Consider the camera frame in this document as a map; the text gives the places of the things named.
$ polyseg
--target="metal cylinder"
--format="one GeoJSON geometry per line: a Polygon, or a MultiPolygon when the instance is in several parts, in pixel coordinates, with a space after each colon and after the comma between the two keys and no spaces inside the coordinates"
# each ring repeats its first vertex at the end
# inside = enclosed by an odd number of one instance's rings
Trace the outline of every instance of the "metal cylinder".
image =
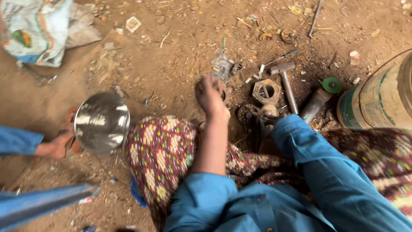
{"type": "Polygon", "coordinates": [[[288,80],[288,75],[286,74],[286,71],[283,71],[280,73],[282,82],[283,82],[283,87],[285,88],[286,92],[286,97],[288,98],[290,110],[292,111],[293,114],[299,114],[297,111],[297,106],[296,106],[296,101],[295,97],[293,96],[293,91],[290,86],[289,80],[288,80]]]}

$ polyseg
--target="screwdriver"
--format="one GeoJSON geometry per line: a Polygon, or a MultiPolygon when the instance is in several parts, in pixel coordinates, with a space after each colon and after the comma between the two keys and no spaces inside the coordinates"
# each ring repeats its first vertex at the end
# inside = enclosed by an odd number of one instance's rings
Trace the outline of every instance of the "screwdriver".
{"type": "Polygon", "coordinates": [[[293,54],[296,54],[296,53],[298,53],[298,52],[299,52],[299,51],[298,51],[297,49],[293,49],[292,51],[284,54],[282,57],[277,58],[276,60],[274,60],[274,61],[272,61],[272,62],[270,62],[270,63],[265,64],[265,66],[266,66],[266,65],[269,65],[269,64],[271,64],[271,63],[273,63],[273,62],[276,62],[276,61],[278,61],[278,60],[280,60],[280,59],[289,57],[289,56],[291,56],[291,55],[293,55],[293,54]]]}

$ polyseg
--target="patterned fabric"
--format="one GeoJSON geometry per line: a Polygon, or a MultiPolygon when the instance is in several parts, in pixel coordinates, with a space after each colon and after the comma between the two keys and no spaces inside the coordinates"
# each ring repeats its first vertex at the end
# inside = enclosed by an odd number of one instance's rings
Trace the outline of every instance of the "patterned fabric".
{"type": "MultiPolygon", "coordinates": [[[[323,133],[342,154],[357,162],[376,188],[405,215],[412,215],[410,156],[412,133],[374,129],[323,133]]],[[[198,143],[198,128],[174,116],[147,117],[134,125],[126,139],[131,172],[160,231],[168,215],[171,196],[188,174],[198,143]]],[[[307,198],[309,188],[293,165],[281,155],[242,153],[227,146],[227,176],[242,188],[253,181],[267,185],[288,183],[307,198]]]]}

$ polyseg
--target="dirt ground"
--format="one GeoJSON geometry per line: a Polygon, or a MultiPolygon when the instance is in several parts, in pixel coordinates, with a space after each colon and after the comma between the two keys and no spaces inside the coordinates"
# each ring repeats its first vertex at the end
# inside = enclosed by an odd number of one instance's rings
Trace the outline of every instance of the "dirt ground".
{"type": "MultiPolygon", "coordinates": [[[[412,11],[403,9],[401,0],[330,0],[324,1],[313,39],[307,37],[317,1],[306,0],[77,0],[96,5],[95,24],[106,36],[102,41],[66,51],[61,67],[38,67],[41,73],[56,73],[51,84],[37,88],[33,78],[17,70],[15,59],[0,50],[0,124],[38,131],[46,139],[56,136],[66,110],[81,104],[97,91],[111,91],[120,86],[128,95],[126,103],[132,121],[148,115],[174,114],[203,121],[205,115],[197,105],[193,88],[201,75],[212,71],[211,61],[222,51],[235,62],[243,62],[243,70],[226,83],[232,96],[229,140],[235,142],[247,132],[237,121],[236,110],[252,103],[250,90],[261,64],[298,49],[293,60],[296,69],[289,72],[299,109],[321,85],[319,80],[336,77],[348,90],[352,81],[368,76],[396,54],[411,48],[412,11]],[[311,8],[312,13],[294,15],[294,4],[311,8]],[[256,14],[258,22],[246,21],[256,14]],[[142,25],[130,33],[125,22],[131,16],[142,25]],[[115,29],[123,29],[120,35],[115,29]],[[295,42],[284,42],[278,31],[295,30],[295,42]],[[272,38],[259,40],[263,33],[272,38]],[[113,42],[116,50],[106,51],[104,43],[113,42]],[[349,53],[360,54],[359,63],[350,64],[349,53]],[[148,106],[143,103],[150,99],[148,106]]],[[[388,64],[399,63],[402,56],[388,64]]],[[[282,86],[279,76],[264,75],[282,86]]],[[[325,111],[335,109],[335,95],[312,121],[311,126],[323,130],[325,111]]],[[[284,91],[279,106],[287,104],[284,91]]],[[[249,150],[244,140],[238,144],[249,150]]],[[[98,231],[115,231],[134,226],[142,232],[155,231],[147,209],[140,207],[129,192],[130,174],[123,155],[116,154],[111,173],[119,180],[110,183],[106,171],[110,156],[90,153],[68,155],[61,161],[33,157],[9,156],[0,166],[8,166],[0,183],[4,189],[22,192],[76,183],[100,185],[99,194],[91,203],[73,205],[43,216],[16,231],[78,231],[96,225],[98,231]],[[15,175],[5,176],[7,172],[15,175]]]]}

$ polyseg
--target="metal bowl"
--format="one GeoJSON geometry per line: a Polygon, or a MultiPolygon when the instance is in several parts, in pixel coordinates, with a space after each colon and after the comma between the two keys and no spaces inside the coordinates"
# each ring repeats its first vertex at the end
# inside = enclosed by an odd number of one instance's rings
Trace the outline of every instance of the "metal bowl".
{"type": "Polygon", "coordinates": [[[94,153],[118,147],[129,129],[130,112],[117,94],[100,92],[82,103],[75,117],[75,135],[81,146],[94,153]]]}

